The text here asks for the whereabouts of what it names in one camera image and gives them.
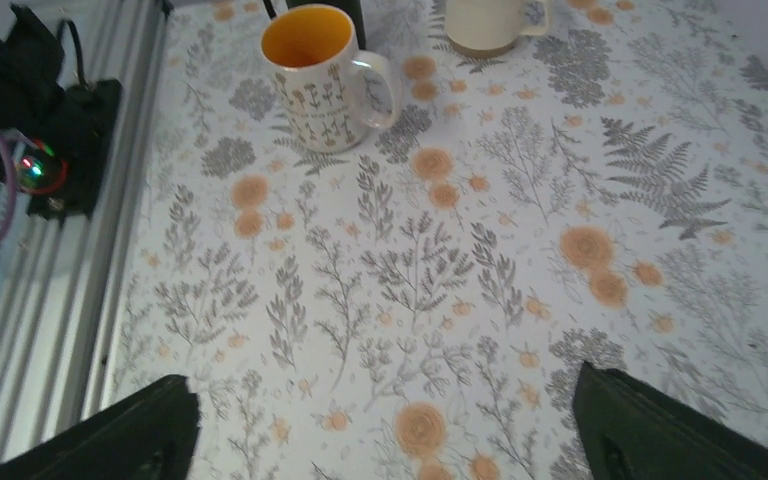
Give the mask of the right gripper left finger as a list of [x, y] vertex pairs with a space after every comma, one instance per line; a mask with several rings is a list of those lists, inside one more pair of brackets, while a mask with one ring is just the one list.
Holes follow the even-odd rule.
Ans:
[[185, 479], [199, 421], [187, 378], [166, 375], [0, 464], [0, 479]]

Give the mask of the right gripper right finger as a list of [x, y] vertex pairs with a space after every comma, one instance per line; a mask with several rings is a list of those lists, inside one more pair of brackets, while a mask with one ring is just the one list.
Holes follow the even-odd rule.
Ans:
[[583, 362], [572, 411], [596, 479], [768, 479], [768, 448], [621, 370]]

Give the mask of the beige white ceramic mug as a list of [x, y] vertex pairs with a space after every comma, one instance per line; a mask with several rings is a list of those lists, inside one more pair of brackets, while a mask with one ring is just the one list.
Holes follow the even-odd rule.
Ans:
[[[526, 11], [541, 5], [543, 20], [530, 22]], [[453, 49], [471, 58], [493, 58], [510, 51], [520, 37], [546, 35], [553, 21], [551, 1], [448, 0], [444, 33]]]

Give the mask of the black matte mug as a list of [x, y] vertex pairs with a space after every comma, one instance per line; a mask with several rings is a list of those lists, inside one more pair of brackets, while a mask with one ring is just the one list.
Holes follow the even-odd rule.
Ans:
[[261, 37], [266, 54], [301, 49], [335, 55], [355, 41], [366, 45], [359, 1], [307, 2], [289, 8], [270, 21]]

